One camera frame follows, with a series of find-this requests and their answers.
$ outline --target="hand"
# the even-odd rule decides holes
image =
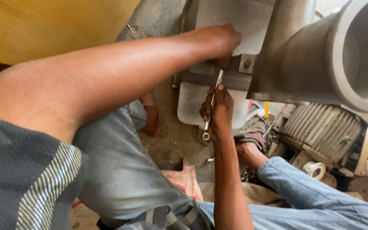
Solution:
[[[205,38],[208,39],[209,44],[214,44],[217,47],[210,62],[221,68],[227,67],[233,51],[241,43],[241,34],[234,29],[232,23],[223,26],[210,26],[199,30],[208,34]]]
[[[211,111],[213,92],[214,87],[212,86],[207,92],[207,99],[202,103],[200,115],[204,119],[204,122],[208,121],[208,117],[211,116],[208,132],[210,134],[210,139],[215,142],[223,138],[232,138],[232,112],[234,100],[224,85],[219,84],[214,96],[214,110]]]

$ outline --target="sleeve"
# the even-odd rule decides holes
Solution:
[[[46,133],[0,120],[0,229],[69,229],[87,160]]]

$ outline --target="person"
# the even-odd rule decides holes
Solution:
[[[160,172],[137,136],[160,132],[137,99],[174,73],[213,60],[225,67],[241,35],[232,24],[168,38],[119,42],[15,65],[0,73],[0,229],[68,229],[76,196],[101,229],[368,229],[368,203],[235,143],[233,100],[215,91],[210,134],[215,203],[197,202]],[[247,205],[238,160],[295,208]]]

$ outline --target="wrench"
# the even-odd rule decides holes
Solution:
[[[215,84],[215,89],[217,89],[217,86],[221,83],[223,76],[224,76],[224,70],[220,70],[220,75],[218,75],[217,84]],[[214,109],[214,104],[215,104],[215,97],[214,96],[215,96],[215,90],[214,90],[214,93],[212,94],[211,112]],[[210,135],[208,133],[208,127],[209,127],[210,121],[211,121],[211,116],[209,116],[208,121],[205,122],[204,133],[202,134],[202,139],[204,139],[204,140],[209,140],[209,138],[210,138]]]

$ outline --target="blue denim pants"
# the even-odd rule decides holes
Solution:
[[[141,144],[136,130],[146,119],[137,100],[81,127],[74,137],[73,144],[90,157],[79,198],[108,226],[118,227],[120,220],[159,206],[169,205],[177,217],[192,207],[192,199],[163,176]],[[295,208],[249,205],[257,230],[368,229],[367,202],[309,177],[282,158],[263,163],[258,178]],[[199,205],[213,221],[214,203]]]

